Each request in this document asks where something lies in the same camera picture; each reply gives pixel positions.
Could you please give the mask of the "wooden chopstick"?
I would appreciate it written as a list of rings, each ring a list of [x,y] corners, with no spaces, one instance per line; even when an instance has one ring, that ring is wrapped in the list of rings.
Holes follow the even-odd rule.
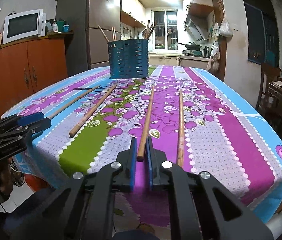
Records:
[[[150,100],[149,100],[149,104],[148,104],[148,111],[147,111],[146,116],[145,116],[145,122],[144,122],[142,137],[140,139],[139,148],[138,148],[138,152],[137,152],[137,155],[136,155],[136,161],[138,161],[138,162],[144,161],[146,138],[148,137],[148,132],[149,132],[154,93],[155,93],[155,87],[152,86]]]
[[[95,106],[93,106],[85,115],[80,119],[80,121],[70,130],[69,136],[73,138],[75,134],[80,130],[80,128],[85,124],[85,122],[92,116],[92,114],[100,107],[100,105],[106,100],[106,98],[112,93],[117,87],[117,84],[112,85],[112,87],[104,94]]]
[[[67,109],[68,107],[70,107],[71,105],[73,105],[75,102],[77,102],[78,100],[80,100],[81,98],[83,98],[84,96],[86,96],[87,94],[89,94],[90,92],[100,88],[101,86],[95,86],[93,88],[88,89],[86,92],[84,92],[83,94],[77,96],[76,98],[72,99],[69,103],[66,103],[63,107],[61,107],[60,109],[58,109],[56,112],[52,113],[50,116],[48,116],[48,118],[50,120],[52,120],[54,117],[56,117],[57,115],[59,115],[59,113],[61,113],[62,111],[64,111],[65,109]]]
[[[148,39],[148,35],[149,35],[149,28],[150,28],[150,20],[148,20],[148,23],[147,23],[146,33],[145,33],[145,39]]]
[[[113,37],[113,41],[117,41],[115,27],[112,27],[112,37]]]
[[[101,31],[101,33],[102,33],[103,37],[105,38],[106,42],[109,43],[110,41],[109,41],[108,37],[106,36],[105,32],[103,31],[103,29],[100,27],[100,25],[97,25],[97,27],[98,27],[99,31]]]
[[[180,90],[179,98],[179,125],[178,125],[178,151],[177,151],[177,165],[183,167],[184,165],[184,106],[183,106],[183,94]]]
[[[153,24],[151,24],[151,26],[146,31],[146,36],[145,36],[146,39],[148,39],[149,36],[151,35],[152,28],[153,28]]]
[[[153,25],[153,28],[152,28],[152,30],[151,30],[151,35],[152,35],[152,33],[153,33],[153,31],[154,31],[156,25],[157,25],[156,23]]]

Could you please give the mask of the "orange wooden cabinet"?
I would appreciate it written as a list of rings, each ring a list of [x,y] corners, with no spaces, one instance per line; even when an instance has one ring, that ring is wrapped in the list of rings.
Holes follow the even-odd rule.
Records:
[[[66,50],[74,33],[0,45],[0,117],[34,93],[68,77]]]

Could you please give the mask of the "floral striped tablecloth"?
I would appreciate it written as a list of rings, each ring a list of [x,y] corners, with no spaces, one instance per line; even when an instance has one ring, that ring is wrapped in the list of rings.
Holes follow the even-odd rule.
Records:
[[[49,86],[5,115],[51,116],[51,126],[15,157],[20,170],[58,188],[75,172],[115,161],[132,139],[183,169],[208,171],[263,221],[282,202],[282,140],[236,91],[202,69],[151,66],[145,79],[113,80],[108,67]]]

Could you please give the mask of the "white microwave oven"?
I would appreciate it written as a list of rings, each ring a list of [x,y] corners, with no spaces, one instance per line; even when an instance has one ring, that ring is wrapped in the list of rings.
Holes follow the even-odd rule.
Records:
[[[45,24],[46,13],[42,9],[6,16],[2,32],[2,44],[33,36],[45,36]]]

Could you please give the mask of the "blue perforated utensil holder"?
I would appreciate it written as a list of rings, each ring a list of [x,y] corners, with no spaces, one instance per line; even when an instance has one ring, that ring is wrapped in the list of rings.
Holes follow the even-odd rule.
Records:
[[[143,79],[149,77],[148,39],[108,42],[111,79]]]

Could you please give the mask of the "grey refrigerator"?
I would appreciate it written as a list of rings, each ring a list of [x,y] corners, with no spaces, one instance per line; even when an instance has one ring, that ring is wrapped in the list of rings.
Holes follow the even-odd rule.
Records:
[[[109,66],[108,44],[97,25],[113,41],[120,40],[121,0],[56,0],[56,19],[65,20],[74,33],[66,50],[68,75]]]

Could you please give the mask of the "wooden chair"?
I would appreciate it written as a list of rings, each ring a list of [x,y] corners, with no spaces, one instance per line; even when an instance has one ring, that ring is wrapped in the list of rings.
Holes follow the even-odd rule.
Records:
[[[270,93],[269,86],[270,83],[274,81],[278,81],[280,78],[280,68],[272,67],[268,63],[261,64],[261,80],[260,80],[260,88],[259,95],[257,99],[257,104],[255,109],[260,114],[265,114],[266,111],[271,107],[271,103],[269,102]]]

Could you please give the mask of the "black wok on stove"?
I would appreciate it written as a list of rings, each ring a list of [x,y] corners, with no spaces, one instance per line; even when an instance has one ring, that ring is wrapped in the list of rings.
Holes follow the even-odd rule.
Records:
[[[183,43],[180,43],[178,42],[178,44],[182,45],[182,46],[185,46],[185,48],[187,50],[196,50],[196,51],[199,51],[199,49],[201,48],[201,45],[198,45],[198,44],[192,44],[192,43],[189,43],[189,44],[183,44]]]

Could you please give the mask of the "hanging white plastic bag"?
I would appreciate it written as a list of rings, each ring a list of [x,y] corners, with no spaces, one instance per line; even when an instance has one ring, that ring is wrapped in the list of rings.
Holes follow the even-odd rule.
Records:
[[[233,30],[230,26],[229,21],[224,17],[221,25],[219,27],[219,34],[224,37],[232,37],[233,36]]]

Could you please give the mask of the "steel range hood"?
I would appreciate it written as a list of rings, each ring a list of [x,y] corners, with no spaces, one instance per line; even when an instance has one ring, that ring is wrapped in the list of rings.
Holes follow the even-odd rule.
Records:
[[[188,15],[185,20],[185,30],[197,42],[208,41],[208,24],[205,18]]]

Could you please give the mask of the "dark window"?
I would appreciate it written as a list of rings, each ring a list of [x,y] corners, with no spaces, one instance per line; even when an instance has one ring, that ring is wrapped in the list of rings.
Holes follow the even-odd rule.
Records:
[[[271,0],[244,0],[248,26],[248,61],[279,66],[277,20]]]

